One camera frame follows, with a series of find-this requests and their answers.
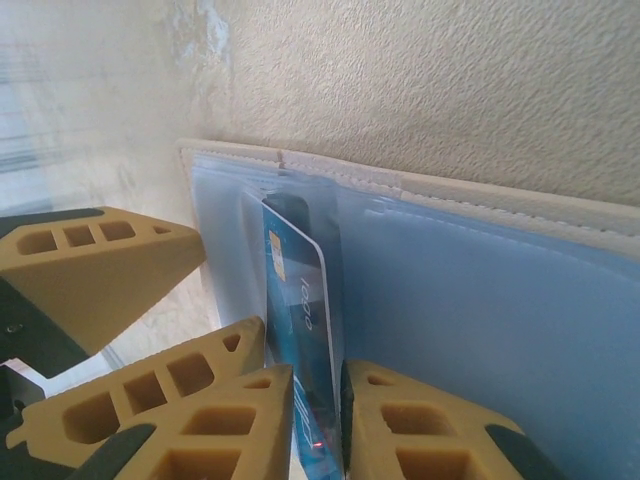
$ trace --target stitched edge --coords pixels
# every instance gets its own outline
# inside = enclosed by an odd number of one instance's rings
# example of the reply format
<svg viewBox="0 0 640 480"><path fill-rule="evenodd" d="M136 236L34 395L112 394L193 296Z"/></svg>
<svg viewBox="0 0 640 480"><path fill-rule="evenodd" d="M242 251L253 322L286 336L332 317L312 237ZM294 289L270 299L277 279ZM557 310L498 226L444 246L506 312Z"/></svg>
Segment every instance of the stitched edge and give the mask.
<svg viewBox="0 0 640 480"><path fill-rule="evenodd" d="M261 158L254 158L254 157L247 157L247 156L243 156L243 155L235 155L232 153L224 153L224 152L219 152L216 150L212 150L212 149L197 149L197 148L193 148L193 147L180 147L180 157L182 159L182 163L184 165L184 151L191 151L194 153L202 153L202 154L213 154L213 155L221 155L221 156L227 156L227 157L231 157L231 158L237 158L240 160L249 160L251 162L259 162L259 163L264 163L264 164L268 164L268 165L274 165L274 166L281 166L284 165L285 167L288 165L291 165L293 167L298 167L301 170L310 170L310 171L315 171L315 172L319 172L324 174L325 176L329 175L332 177L340 177L340 178L344 178L347 179L349 182L353 183L353 184L366 184L366 185L373 185L375 187L381 188L383 190L388 190L388 191L392 191L392 192L399 192L399 193L407 193L409 195L413 195L419 198L424 198L424 199L428 199L428 200L432 200L434 202L443 202L443 203L455 203L458 205L462 205L465 207L473 207L473 208L478 208L478 209L482 209L482 210L489 210L489 211L494 211L497 213L501 213L504 215L510 215L510 216L514 216L514 217L526 217L526 218L530 218L532 220L537 220L537 221L541 221L543 223L552 223L554 225L558 225L562 228L578 228L593 234L597 234L601 237L619 237L619 238L623 238L625 240L628 239L632 239L632 240L636 240L640 237L640 234L625 234L625 233L620 233L617 232L615 230L608 230L608 229L599 229L599 228L594 228L594 227L590 227L588 225L573 225L569 222L565 222L562 220L551 220L545 217L542 217L540 215L531 215L528 213L524 213L524 212L512 212L509 210L504 210L502 208L498 208L498 207L490 207L487 205L481 205L481 204L474 204L474 203L470 203L470 202L464 202L464 201L460 201L460 200L455 200L455 199L449 199L449 198L440 198L440 197L435 197L432 195L424 195L424 194L420 194L420 193L415 193L415 192L411 192L409 190L405 190L403 188L399 188L399 187L394 187L388 184L381 184L378 182L374 182L372 180L365 180L365 179L359 179L359 178L355 178L352 175L348 175L348 174L344 174L344 173L339 173L336 172L335 170L331 170L331 169L326 169L326 168L319 168L319 167L313 167L313 166L309 166L306 165L304 163L300 163L300 162L295 162L295 161L290 161L290 162L275 162L273 160L264 160Z"/></svg>
<svg viewBox="0 0 640 480"><path fill-rule="evenodd" d="M353 183L356 183L356 184L357 183L366 183L366 184L370 184L370 185L375 185L377 187L390 189L390 190L393 190L393 191L400 191L400 192L403 192L403 193L408 193L409 195L413 195L413 196L416 196L416 197L419 197L419 198L425 198L425 199L433 200L433 201L436 201L436 202L456 203L458 205L464 205L464 206L467 206L467 207L474 207L474 208L479 208L479 209L483 209L483 210L490 210L490 211L494 211L494 212L498 212L498 213L502 213L502 214L506 214L506 215L513 215L513 216L518 216L518 217L527 217L527 218L539 220L539 221L542 221L542 222L554 223L556 225L560 225L561 227L580 228L582 230L586 230L586 231L592 232L592 233L597 233L597 234L600 234L600 235L609 235L609 236L617 236L617 237L632 238L632 239L636 239L636 238L640 237L640 234L626 234L626 233L617 232L615 230L599 229L599 228L589 227L587 225L573 225L573 224L571 224L569 222L565 222L565 221L562 221L562 220L551 220L549 218L545 218L545 217L540 216L540 215L531 215L531 214L524 213L524 212L513 212L513 211L509 211L509 210L504 210L504 209L498 208L498 207L489 207L487 205L464 202L464 201L461 201L461 200L454 200L454 199L449 199L449 198L440 198L440 197L435 197L433 195L424 195L424 194L421 194L421 193L411 192L411 191L405 190L403 188L392 187L391 185L380 184L380 183L374 182L372 180L363 180L363 179L354 178L351 175L339 173L339 172L336 172L336 171L330 170L330 169L311 167L311 166L305 165L303 163L289 162L287 165L297 166L297 167L300 167L300 168L306 169L306 170L311 170L311 171L316 171L316 172L320 172L320 173L324 173L324 174L329 174L329 175L336 176L336 177L346 178L349 181L351 181Z"/></svg>
<svg viewBox="0 0 640 480"><path fill-rule="evenodd" d="M423 223L429 223L429 222L441 223L441 224L447 225L449 227L453 227L453 228L457 228L457 229L473 232L474 234L477 234L477 235L482 235L482 236L491 237L491 238L497 238L497 239L499 239L501 241L512 243L512 244L516 244L516 245L518 245L520 247L530 248L530 249L533 249L533 250L541 250L541 251L543 251L545 253L548 253L550 255L555 255L555 256L559 256L559 257L561 257L563 259L568 259L568 260L570 260L572 262L575 262L575 263L577 263L579 265L583 265L583 266L586 266L586 267L594 268L594 269L599 270L600 272L602 272L602 273L604 273L606 275L611 275L612 277L615 277L615 278L617 278L619 280L622 280L625 283L629 283L629 284L633 285L636 288L640 287L640 282L638 282L636 280L633 280L632 278L626 277L626 276L624 276L624 275L622 275L622 274L620 274L620 273L618 273L616 271L613 271L613 270L611 270L611 269L609 269L607 267L603 267L601 265L592 263L590 261L574 257L573 255L568 255L568 254L566 254L564 252L559 252L557 250L552 250L552 249L549 249L549 248L546 248L546 247L543 247L543 246L540 246L540 245L533 245L531 243L521 242L521 241L515 240L513 238L507 238L507 237L503 237L501 235L496 235L495 233L483 232L482 230L477 230L475 228L466 227L464 225L457 225L455 223L447 222L445 220L440 220L440 219L437 219L437 218L421 217L421 216L416 215L414 213L400 212L400 211L396 212L396 214L400 215L400 216L404 216L404 217L411 217L411 218L414 218L414 219L416 219L416 220L418 220L420 222L423 222Z"/></svg>

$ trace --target card holder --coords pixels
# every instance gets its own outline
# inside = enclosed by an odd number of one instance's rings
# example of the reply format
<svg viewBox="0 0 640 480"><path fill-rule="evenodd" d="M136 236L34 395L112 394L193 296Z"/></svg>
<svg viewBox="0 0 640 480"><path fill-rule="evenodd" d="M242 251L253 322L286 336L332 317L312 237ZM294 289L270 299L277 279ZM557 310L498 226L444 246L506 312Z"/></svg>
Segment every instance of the card holder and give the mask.
<svg viewBox="0 0 640 480"><path fill-rule="evenodd" d="M264 316L261 202L300 196L340 249L336 348L505 414L571 478L637 476L638 263L258 162L192 173L223 325Z"/></svg>

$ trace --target credit card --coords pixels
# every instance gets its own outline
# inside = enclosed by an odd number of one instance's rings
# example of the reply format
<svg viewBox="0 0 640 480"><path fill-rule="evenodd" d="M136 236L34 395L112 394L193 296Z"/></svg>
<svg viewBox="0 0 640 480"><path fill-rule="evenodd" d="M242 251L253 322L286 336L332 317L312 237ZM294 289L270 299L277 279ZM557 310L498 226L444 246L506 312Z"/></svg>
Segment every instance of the credit card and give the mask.
<svg viewBox="0 0 640 480"><path fill-rule="evenodd" d="M324 257L276 209L302 228L308 225L298 197L263 201L267 347L276 363L293 365L294 437L307 477L338 480L342 460Z"/></svg>

